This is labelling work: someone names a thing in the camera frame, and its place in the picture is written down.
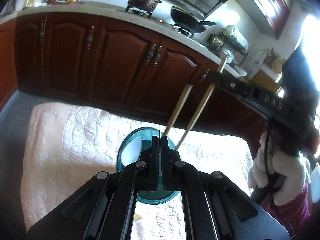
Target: gloved hand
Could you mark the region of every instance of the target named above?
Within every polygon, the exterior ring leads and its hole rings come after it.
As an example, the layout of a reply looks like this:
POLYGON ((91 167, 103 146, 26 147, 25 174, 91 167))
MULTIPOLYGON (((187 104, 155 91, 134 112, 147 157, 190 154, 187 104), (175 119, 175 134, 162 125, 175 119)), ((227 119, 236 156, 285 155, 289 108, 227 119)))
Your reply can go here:
MULTIPOLYGON (((260 138, 260 148, 253 166, 248 174, 249 187, 264 188, 268 185, 268 177, 264 166, 264 150, 267 133, 260 138)), ((292 157, 280 151, 282 136, 277 131, 272 131, 268 144, 267 162, 269 173, 282 174, 284 181, 280 190, 274 193, 274 202, 281 206, 292 202, 304 189, 304 184, 310 183, 310 164, 307 158, 300 154, 292 157)))

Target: white quilted tablecloth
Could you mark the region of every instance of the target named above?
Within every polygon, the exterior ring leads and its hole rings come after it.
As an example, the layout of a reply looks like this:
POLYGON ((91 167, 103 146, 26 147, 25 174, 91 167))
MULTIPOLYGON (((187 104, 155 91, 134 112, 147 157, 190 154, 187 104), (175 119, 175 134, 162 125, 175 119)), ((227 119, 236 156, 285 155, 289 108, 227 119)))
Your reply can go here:
MULTIPOLYGON (((20 190, 26 229, 97 172, 115 172, 122 141, 145 126, 165 129, 92 107, 36 106, 28 127, 20 190)), ((168 136, 177 144, 183 132, 172 128, 168 136)), ((252 158, 243 139, 191 131, 179 152, 182 160, 200 171, 222 171, 249 194, 247 175, 252 158)), ((160 205, 137 202, 136 213, 142 220, 134 223, 132 239, 185 239, 181 194, 160 205)))

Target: brown pot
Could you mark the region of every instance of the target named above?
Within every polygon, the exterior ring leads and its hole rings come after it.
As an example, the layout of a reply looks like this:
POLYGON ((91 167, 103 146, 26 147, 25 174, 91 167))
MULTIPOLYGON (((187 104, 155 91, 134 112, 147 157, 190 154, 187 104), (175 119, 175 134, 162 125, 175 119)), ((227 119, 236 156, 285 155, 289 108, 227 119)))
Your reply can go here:
POLYGON ((153 12, 162 0, 128 0, 128 5, 144 10, 146 12, 153 12))

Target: wooden stick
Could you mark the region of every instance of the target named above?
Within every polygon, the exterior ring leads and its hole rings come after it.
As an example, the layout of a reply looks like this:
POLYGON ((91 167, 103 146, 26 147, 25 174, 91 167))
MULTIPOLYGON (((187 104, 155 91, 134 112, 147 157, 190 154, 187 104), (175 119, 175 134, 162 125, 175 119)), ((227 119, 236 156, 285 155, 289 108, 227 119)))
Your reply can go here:
MULTIPOLYGON (((223 56, 222 60, 221 60, 221 63, 217 69, 217 71, 219 73, 222 73, 223 69, 224 69, 224 66, 226 65, 226 62, 227 62, 227 57, 226 56, 223 56)), ((193 114, 188 126, 187 126, 187 129, 186 131, 184 132, 183 136, 181 137, 180 141, 178 142, 175 150, 178 150, 180 145, 182 144, 183 140, 186 138, 188 132, 193 128, 193 126, 195 125, 196 121, 198 120, 199 116, 201 115, 205 105, 207 104, 213 90, 214 90, 214 87, 215 85, 210 83, 207 91, 205 92, 203 98, 201 99, 201 102, 197 108, 197 110, 195 111, 195 113, 193 114)))
POLYGON ((183 105, 184 103, 186 102, 189 94, 190 94, 190 91, 192 89, 192 85, 190 84, 186 84, 186 86, 184 87, 182 93, 181 93, 181 96, 176 104, 176 107, 174 108, 174 111, 172 112, 172 115, 169 119, 169 122, 168 122, 168 125, 167 125, 167 128, 165 129, 164 133, 163 133, 163 136, 167 136, 169 130, 171 129, 171 127, 174 125, 174 123, 176 122, 177 120, 177 117, 178 115, 180 114, 181 112, 181 109, 183 108, 183 105))

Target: silver screw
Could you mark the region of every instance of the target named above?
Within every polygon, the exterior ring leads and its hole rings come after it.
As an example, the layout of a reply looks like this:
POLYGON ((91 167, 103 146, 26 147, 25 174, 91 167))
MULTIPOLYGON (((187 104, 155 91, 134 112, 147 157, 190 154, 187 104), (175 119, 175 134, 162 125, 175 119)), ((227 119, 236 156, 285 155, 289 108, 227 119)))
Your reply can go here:
POLYGON ((213 176, 216 178, 216 179, 222 179, 223 178, 223 173, 221 171, 215 171, 213 173, 213 176))
POLYGON ((186 163, 185 163, 184 161, 176 161, 176 162, 175 162, 175 165, 176 165, 177 167, 183 167, 184 165, 186 165, 186 163))
POLYGON ((106 177, 108 177, 108 174, 104 171, 101 171, 97 174, 98 179, 105 179, 106 177))
POLYGON ((136 162, 136 166, 138 168, 142 168, 142 167, 146 166, 146 163, 144 161, 138 161, 138 162, 136 162))

